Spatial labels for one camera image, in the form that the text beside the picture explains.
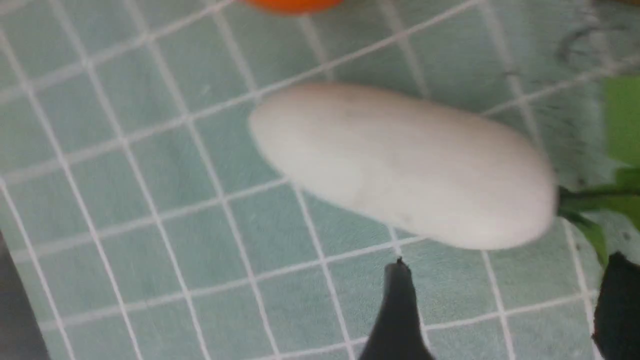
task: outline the plant stem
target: plant stem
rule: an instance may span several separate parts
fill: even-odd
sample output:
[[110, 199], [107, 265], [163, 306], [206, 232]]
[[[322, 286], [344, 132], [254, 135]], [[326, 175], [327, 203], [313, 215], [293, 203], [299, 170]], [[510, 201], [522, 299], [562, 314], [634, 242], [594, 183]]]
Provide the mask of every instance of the plant stem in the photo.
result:
[[597, 199], [601, 197], [640, 197], [640, 189], [629, 190], [587, 190], [585, 192], [565, 192], [560, 194], [564, 199]]

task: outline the teal fabric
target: teal fabric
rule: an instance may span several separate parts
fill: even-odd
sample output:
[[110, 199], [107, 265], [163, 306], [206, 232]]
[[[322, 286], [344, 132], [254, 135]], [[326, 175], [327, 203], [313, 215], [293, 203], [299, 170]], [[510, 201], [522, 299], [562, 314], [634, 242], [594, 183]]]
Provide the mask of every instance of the teal fabric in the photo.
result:
[[[611, 31], [564, 61], [584, 5], [0, 0], [0, 229], [52, 359], [352, 359], [400, 253], [440, 360], [593, 359], [601, 270], [568, 224], [489, 253], [417, 238], [299, 192], [246, 123], [283, 86], [380, 86], [515, 128], [564, 186], [601, 183], [621, 164], [600, 80], [640, 70], [640, 11], [595, 2]], [[640, 261], [627, 219], [599, 221]]]

